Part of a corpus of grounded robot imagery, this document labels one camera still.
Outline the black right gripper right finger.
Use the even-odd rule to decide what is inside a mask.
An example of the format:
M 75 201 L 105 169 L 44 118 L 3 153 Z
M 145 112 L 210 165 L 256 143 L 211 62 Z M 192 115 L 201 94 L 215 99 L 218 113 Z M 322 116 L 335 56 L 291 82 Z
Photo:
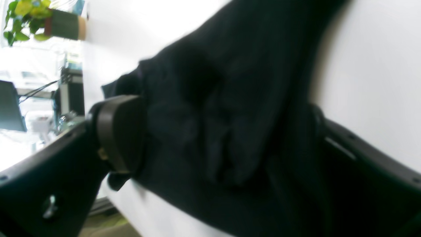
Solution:
M 394 161 L 322 110 L 306 106 L 306 180 L 316 211 L 307 237 L 419 237 L 420 174 Z

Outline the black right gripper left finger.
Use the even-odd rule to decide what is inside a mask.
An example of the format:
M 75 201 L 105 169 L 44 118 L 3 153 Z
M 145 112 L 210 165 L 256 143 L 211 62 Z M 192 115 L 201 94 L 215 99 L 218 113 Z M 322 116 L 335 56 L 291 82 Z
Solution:
M 78 236 L 105 176 L 140 167 L 145 133 L 141 96 L 95 104 L 82 123 L 1 172 L 1 234 Z

